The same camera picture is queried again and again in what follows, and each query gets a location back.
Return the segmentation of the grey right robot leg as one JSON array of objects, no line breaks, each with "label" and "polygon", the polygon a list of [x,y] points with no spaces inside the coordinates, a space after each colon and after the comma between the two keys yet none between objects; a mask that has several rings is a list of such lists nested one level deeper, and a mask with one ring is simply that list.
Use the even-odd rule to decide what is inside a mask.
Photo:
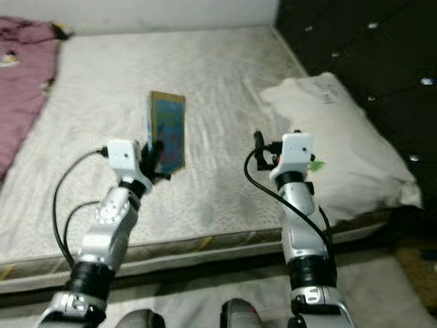
[{"label": "grey right robot leg", "polygon": [[221,307],[221,328],[263,328],[257,310],[242,298],[231,298]]}]

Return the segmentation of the grey robot leg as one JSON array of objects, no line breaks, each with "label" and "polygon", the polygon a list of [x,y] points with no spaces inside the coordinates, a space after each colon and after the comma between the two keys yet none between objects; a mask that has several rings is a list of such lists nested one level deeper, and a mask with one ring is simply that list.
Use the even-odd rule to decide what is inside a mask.
[{"label": "grey robot leg", "polygon": [[123,316],[115,328],[166,328],[163,317],[150,309],[132,310]]},{"label": "grey robot leg", "polygon": [[231,298],[221,307],[221,328],[263,328],[257,310],[242,298]]}]

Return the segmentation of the colourful picture book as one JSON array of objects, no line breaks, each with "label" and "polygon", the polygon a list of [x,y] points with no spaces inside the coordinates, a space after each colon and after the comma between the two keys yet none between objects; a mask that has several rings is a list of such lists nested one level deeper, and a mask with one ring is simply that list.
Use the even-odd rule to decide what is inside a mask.
[{"label": "colourful picture book", "polygon": [[150,92],[150,141],[159,141],[163,151],[161,173],[175,174],[185,164],[186,98],[159,91]]}]

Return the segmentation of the purple printed blanket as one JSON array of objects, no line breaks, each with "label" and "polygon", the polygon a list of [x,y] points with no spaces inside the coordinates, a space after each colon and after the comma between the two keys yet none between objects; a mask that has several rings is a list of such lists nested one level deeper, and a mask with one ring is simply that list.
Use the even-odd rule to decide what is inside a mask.
[{"label": "purple printed blanket", "polygon": [[63,25],[24,18],[0,18],[0,179],[42,112],[57,74]]}]

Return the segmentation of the brown woven mat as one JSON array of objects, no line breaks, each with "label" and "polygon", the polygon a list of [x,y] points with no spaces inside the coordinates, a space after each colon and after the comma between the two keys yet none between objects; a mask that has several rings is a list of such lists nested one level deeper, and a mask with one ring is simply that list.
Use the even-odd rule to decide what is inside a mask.
[{"label": "brown woven mat", "polygon": [[412,287],[426,297],[437,295],[437,260],[423,258],[423,251],[437,250],[437,241],[427,238],[400,238],[393,254]]}]

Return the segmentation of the black tufted headboard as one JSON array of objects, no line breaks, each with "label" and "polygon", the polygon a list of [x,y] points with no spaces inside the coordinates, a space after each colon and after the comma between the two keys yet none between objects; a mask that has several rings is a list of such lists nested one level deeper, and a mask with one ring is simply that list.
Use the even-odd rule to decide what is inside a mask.
[{"label": "black tufted headboard", "polygon": [[337,76],[437,207],[437,0],[279,0],[274,25],[309,74]]}]

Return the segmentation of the white pillow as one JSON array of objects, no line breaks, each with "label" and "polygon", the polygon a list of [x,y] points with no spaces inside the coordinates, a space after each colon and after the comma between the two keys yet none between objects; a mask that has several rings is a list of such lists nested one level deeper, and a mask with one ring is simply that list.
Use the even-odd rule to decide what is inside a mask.
[{"label": "white pillow", "polygon": [[309,180],[331,224],[377,210],[424,207],[417,179],[337,75],[284,79],[258,97],[274,124],[272,135],[300,129],[314,138]]}]

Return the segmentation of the white quilted mattress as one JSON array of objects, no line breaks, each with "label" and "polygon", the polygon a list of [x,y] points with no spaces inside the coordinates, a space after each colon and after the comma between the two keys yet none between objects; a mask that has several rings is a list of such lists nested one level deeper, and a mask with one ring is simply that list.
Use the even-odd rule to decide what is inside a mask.
[{"label": "white quilted mattress", "polygon": [[[253,132],[274,124],[259,91],[302,69],[271,28],[75,37],[63,43],[40,117],[4,178],[0,293],[61,286],[69,268],[53,235],[52,209],[75,210],[77,252],[115,185],[105,159],[83,155],[110,139],[143,141],[152,91],[184,96],[185,164],[143,199],[119,275],[140,275],[278,253],[282,205],[246,181]],[[332,224],[336,243],[383,228],[393,209]]]}]

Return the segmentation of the grey left robot leg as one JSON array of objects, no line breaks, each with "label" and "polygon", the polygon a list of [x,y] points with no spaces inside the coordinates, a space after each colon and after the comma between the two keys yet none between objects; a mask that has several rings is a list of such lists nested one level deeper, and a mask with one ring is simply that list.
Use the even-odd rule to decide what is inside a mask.
[{"label": "grey left robot leg", "polygon": [[163,317],[150,309],[132,310],[123,316],[115,328],[166,328]]}]

